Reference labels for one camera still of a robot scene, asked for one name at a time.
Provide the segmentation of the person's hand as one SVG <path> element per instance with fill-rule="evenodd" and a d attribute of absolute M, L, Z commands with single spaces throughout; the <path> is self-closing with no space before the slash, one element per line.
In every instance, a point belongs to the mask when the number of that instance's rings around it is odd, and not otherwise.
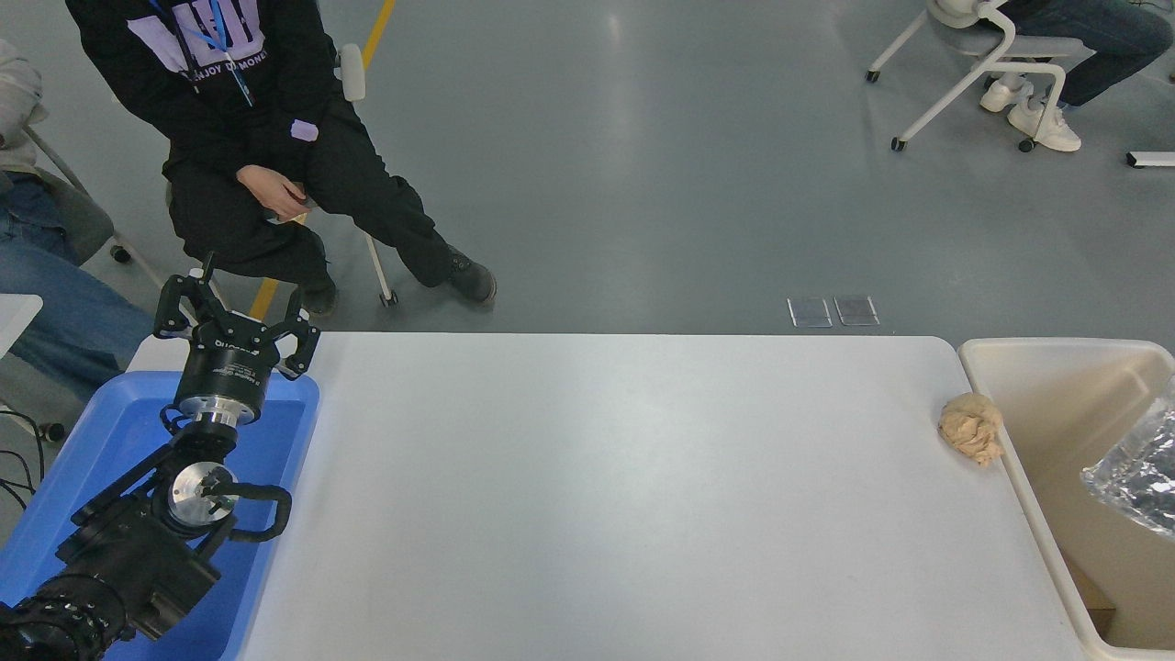
<path fill-rule="evenodd" d="M 235 177 L 263 208 L 275 214 L 278 222 L 288 222 L 309 213 L 306 193 L 275 169 L 246 164 L 236 171 Z"/>

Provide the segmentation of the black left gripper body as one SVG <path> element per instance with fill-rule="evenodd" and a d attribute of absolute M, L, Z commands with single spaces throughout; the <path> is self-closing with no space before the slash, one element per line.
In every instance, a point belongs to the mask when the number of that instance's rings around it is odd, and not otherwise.
<path fill-rule="evenodd" d="M 276 343 L 262 336 L 262 323 L 242 313 L 204 319 L 193 329 L 176 392 L 176 405 L 226 398 L 247 407 L 264 403 L 273 369 L 280 360 Z"/>

